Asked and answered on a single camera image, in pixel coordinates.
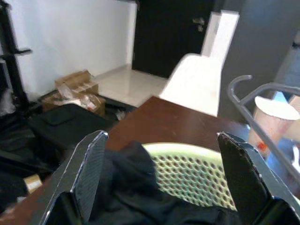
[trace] wooden table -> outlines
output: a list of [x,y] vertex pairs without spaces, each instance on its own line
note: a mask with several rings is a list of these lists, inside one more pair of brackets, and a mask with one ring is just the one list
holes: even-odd
[[[216,118],[180,105],[151,97],[141,107],[130,113],[109,132],[106,147],[120,150],[132,141],[141,143],[187,143],[219,151],[217,133],[225,131],[247,140],[249,128],[225,118]],[[289,159],[293,158],[294,143],[283,139],[279,147]],[[271,154],[267,160],[275,171],[300,198],[300,187],[293,177]]]

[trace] white plastic chair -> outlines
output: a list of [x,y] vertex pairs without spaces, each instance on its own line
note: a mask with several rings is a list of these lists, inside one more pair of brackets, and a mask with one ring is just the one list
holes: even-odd
[[221,72],[238,19],[236,12],[221,12],[210,56],[185,55],[174,69],[160,98],[217,116]]

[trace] light green basket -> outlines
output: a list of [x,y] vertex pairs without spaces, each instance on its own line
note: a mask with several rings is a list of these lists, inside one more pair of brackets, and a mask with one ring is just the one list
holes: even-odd
[[162,191],[196,205],[236,210],[220,153],[180,143],[151,143],[143,147],[156,164]]

